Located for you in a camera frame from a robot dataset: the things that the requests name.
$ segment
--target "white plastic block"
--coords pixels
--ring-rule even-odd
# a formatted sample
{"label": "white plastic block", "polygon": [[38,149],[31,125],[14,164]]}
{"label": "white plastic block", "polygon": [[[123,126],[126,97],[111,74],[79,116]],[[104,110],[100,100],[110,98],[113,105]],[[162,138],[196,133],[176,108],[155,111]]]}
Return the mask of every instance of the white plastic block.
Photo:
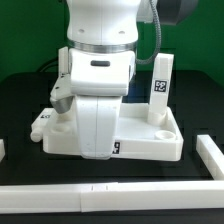
{"label": "white plastic block", "polygon": [[5,147],[4,147],[4,142],[3,140],[0,139],[0,162],[5,156]]}
{"label": "white plastic block", "polygon": [[224,207],[223,181],[124,183],[118,189],[119,210]]}
{"label": "white plastic block", "polygon": [[0,213],[78,212],[80,185],[1,186]]}
{"label": "white plastic block", "polygon": [[[43,144],[45,152],[81,155],[75,111],[75,104],[73,104],[72,110],[66,113],[67,119],[63,119],[55,111],[52,113],[44,128]],[[171,110],[167,108],[166,120],[163,126],[149,125],[147,115],[148,104],[121,104],[114,137],[115,147],[111,157],[164,161],[177,161],[180,159],[183,138]],[[82,125],[83,130],[87,127],[90,128],[91,122],[96,122],[94,119],[88,121],[90,119],[89,115],[84,116],[82,114],[81,116],[83,116],[84,122]],[[101,120],[102,130],[108,131],[106,123],[109,121],[104,120],[103,118]],[[92,144],[95,143],[94,136],[92,134],[88,136],[87,131],[83,131],[83,137],[88,139],[89,144],[90,141],[92,141]]]}
{"label": "white plastic block", "polygon": [[158,54],[155,59],[149,102],[149,124],[160,126],[164,122],[169,96],[173,57],[174,56],[171,54]]}
{"label": "white plastic block", "polygon": [[215,180],[224,180],[224,155],[209,135],[197,136],[197,151]]}
{"label": "white plastic block", "polygon": [[59,60],[58,60],[58,75],[61,77],[62,74],[68,74],[68,47],[59,49]]}
{"label": "white plastic block", "polygon": [[37,119],[31,125],[32,132],[30,137],[32,141],[39,142],[43,139],[43,130],[51,117],[53,112],[52,108],[45,108],[42,113],[37,117]]}
{"label": "white plastic block", "polygon": [[81,211],[116,211],[118,183],[91,184],[81,192]]}

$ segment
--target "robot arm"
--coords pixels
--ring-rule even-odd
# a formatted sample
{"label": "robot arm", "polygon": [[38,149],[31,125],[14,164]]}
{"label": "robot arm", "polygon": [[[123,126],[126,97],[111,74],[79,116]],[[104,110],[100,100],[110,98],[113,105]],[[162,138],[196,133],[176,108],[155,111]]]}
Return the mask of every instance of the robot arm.
{"label": "robot arm", "polygon": [[[154,20],[159,25],[156,5],[164,14],[166,4],[168,11],[182,12],[175,20],[178,22],[191,11],[192,4],[187,2],[194,5],[197,0],[67,0],[67,35],[72,48],[63,50],[68,58],[62,66],[66,69],[60,73],[51,102],[59,114],[67,112],[73,103],[83,157],[108,159],[113,152],[122,96],[128,93],[138,62],[136,21],[147,18],[146,22]],[[169,13],[163,19],[166,21],[170,21]]]}

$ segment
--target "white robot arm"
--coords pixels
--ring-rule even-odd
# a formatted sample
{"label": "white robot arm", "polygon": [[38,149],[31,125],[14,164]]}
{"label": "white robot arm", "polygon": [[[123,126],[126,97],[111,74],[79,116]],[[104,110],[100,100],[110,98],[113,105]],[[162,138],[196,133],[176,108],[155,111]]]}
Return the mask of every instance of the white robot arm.
{"label": "white robot arm", "polygon": [[[108,159],[114,150],[117,124],[122,113],[120,111],[122,97],[128,94],[129,81],[135,73],[135,64],[150,62],[159,51],[160,32],[156,6],[158,12],[163,15],[164,23],[175,24],[192,11],[197,0],[173,0],[169,3],[163,0],[67,0],[67,3],[70,12],[67,35],[71,48],[60,51],[59,78],[51,93],[52,105],[58,113],[55,122],[61,125],[63,114],[69,113],[72,117],[70,118],[72,132],[76,139],[75,142],[71,141],[74,143],[72,147],[78,148],[84,158]],[[178,12],[174,16],[175,21],[170,19],[169,13],[164,13],[167,11],[164,10],[164,5],[166,9],[172,9],[172,16]],[[157,24],[159,37],[154,57],[150,60],[136,60],[138,40],[136,21],[149,23],[154,21]],[[169,79],[173,58],[168,56],[161,60],[166,69],[155,71],[159,71],[158,74],[165,71],[158,77]],[[167,81],[154,82],[159,87],[164,83],[168,85]],[[164,92],[164,96],[161,96],[161,93],[151,95],[155,96],[154,100],[150,101],[155,102],[152,103],[155,105],[151,105],[151,111],[149,110],[153,119],[146,118],[146,120],[148,123],[156,120],[157,125],[161,125],[166,116],[168,91]],[[56,129],[56,132],[59,129],[67,130],[62,127]],[[31,138],[36,138],[35,131],[31,134]],[[47,137],[47,144],[44,143],[44,146],[49,147],[49,139]]]}

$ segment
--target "white base station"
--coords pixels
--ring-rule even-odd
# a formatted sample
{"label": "white base station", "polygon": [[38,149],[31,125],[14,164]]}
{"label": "white base station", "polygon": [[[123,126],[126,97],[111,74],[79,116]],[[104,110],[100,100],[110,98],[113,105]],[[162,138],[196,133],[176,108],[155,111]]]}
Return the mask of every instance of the white base station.
{"label": "white base station", "polygon": [[[169,108],[162,126],[148,124],[148,104],[121,104],[111,157],[177,161],[181,157],[183,138]],[[81,155],[73,108],[59,115],[45,109],[32,124],[32,140],[40,141],[47,153]]]}

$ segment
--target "green wall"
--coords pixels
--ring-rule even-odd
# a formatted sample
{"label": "green wall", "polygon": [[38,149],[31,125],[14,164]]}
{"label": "green wall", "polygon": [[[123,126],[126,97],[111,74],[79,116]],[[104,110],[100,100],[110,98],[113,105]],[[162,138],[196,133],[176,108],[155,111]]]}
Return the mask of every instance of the green wall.
{"label": "green wall", "polygon": [[[66,44],[67,7],[60,0],[0,1],[0,80],[33,72]],[[178,26],[162,26],[162,52],[175,54],[175,68],[200,70],[224,86],[224,1],[199,0]],[[139,57],[154,48],[153,25],[138,24]],[[138,66],[151,70],[151,66]]]}

